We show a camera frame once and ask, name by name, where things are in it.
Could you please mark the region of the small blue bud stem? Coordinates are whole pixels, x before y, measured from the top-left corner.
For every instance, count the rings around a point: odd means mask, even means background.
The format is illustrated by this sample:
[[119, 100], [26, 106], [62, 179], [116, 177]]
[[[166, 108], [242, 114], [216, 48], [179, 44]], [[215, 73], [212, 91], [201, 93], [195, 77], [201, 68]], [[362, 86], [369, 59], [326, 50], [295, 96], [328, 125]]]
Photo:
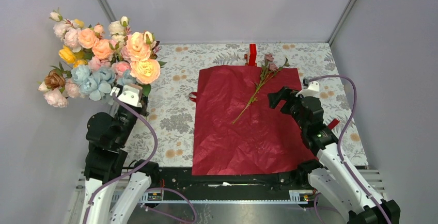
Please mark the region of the small blue bud stem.
[[264, 62], [261, 65], [260, 81], [255, 84], [255, 92], [248, 100], [245, 107], [239, 113], [239, 115], [233, 120], [232, 124], [235, 124], [242, 114], [254, 103], [257, 99], [257, 94], [261, 88], [272, 78], [274, 78], [283, 68], [289, 67], [289, 59], [285, 57], [284, 63], [281, 66], [277, 66], [274, 62], [274, 57], [271, 53], [265, 54]]

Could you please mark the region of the brown and red wrapping paper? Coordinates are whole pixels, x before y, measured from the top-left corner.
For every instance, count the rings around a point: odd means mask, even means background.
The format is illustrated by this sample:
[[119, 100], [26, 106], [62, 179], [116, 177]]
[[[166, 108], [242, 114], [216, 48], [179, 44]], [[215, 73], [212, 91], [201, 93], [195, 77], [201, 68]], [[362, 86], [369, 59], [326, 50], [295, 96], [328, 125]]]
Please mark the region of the brown and red wrapping paper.
[[296, 68], [281, 70], [237, 120], [260, 81], [260, 67], [215, 66], [199, 72], [194, 127], [193, 175], [273, 174], [315, 159], [295, 120], [269, 108], [268, 93], [300, 91]]

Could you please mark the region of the peach rose stem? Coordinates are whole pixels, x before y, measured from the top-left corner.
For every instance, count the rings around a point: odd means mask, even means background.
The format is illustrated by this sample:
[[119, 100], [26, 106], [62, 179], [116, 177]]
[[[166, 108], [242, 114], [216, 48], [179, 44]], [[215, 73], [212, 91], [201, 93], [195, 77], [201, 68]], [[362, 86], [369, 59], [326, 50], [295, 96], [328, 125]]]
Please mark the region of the peach rose stem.
[[154, 33], [149, 31], [134, 32], [126, 36], [123, 51], [131, 67], [130, 76], [135, 78], [143, 89], [143, 95], [148, 97], [151, 84], [160, 77], [161, 69], [167, 64], [158, 60], [160, 42], [155, 39]]

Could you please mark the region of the pink rose stem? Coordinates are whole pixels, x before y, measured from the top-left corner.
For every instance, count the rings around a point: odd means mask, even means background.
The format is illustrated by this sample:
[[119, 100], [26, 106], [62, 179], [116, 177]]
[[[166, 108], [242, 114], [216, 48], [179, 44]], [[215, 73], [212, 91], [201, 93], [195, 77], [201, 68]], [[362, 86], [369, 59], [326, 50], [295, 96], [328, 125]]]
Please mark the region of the pink rose stem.
[[120, 61], [112, 64], [112, 69], [115, 72], [116, 77], [120, 78], [125, 71], [131, 70], [131, 65], [127, 61]]

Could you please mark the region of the light blue flower stem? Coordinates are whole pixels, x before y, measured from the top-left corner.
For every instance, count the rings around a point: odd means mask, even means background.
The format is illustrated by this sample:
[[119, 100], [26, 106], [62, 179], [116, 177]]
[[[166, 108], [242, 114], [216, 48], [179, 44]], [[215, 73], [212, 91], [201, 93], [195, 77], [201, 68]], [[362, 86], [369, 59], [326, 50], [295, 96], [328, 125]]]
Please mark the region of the light blue flower stem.
[[106, 101], [111, 97], [114, 87], [137, 83], [130, 73], [131, 70], [127, 70], [118, 77], [111, 67], [103, 66], [92, 72], [90, 66], [80, 65], [71, 70], [71, 79], [78, 86], [80, 95], [88, 96], [93, 101]]

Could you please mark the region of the brown rose stem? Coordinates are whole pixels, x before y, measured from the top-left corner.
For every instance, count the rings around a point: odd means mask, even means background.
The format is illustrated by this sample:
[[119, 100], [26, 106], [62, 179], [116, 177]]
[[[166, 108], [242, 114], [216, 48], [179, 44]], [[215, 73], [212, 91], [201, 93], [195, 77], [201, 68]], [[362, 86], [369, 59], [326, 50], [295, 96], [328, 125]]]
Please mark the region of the brown rose stem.
[[50, 66], [52, 69], [48, 73], [48, 75], [44, 78], [44, 83], [49, 90], [54, 89], [64, 89], [67, 80], [72, 77], [72, 68], [66, 65], [64, 68], [64, 64], [59, 62], [57, 66]]

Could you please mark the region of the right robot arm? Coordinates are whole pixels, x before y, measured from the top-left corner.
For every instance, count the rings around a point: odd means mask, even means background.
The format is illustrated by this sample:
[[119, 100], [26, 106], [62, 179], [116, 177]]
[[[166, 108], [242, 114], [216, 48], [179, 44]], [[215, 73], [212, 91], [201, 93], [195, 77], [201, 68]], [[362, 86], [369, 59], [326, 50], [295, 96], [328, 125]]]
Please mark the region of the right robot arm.
[[280, 112], [295, 120], [305, 147], [316, 157], [298, 166], [298, 186], [316, 189], [346, 223], [399, 223], [399, 205], [385, 200], [350, 162], [336, 135], [324, 124], [324, 110], [318, 98], [283, 87], [269, 93], [268, 99], [272, 109], [284, 101]]

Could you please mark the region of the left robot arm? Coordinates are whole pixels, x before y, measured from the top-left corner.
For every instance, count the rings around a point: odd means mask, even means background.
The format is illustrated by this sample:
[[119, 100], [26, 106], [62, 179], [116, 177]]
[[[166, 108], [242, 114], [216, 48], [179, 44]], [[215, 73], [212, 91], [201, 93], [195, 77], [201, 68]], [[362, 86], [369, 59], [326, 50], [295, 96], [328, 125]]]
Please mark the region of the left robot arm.
[[128, 153], [124, 150], [139, 115], [146, 114], [147, 97], [141, 97], [132, 111], [120, 106], [112, 116], [92, 115], [87, 122], [88, 154], [85, 159], [85, 200], [80, 223], [107, 223], [114, 179], [121, 176]]

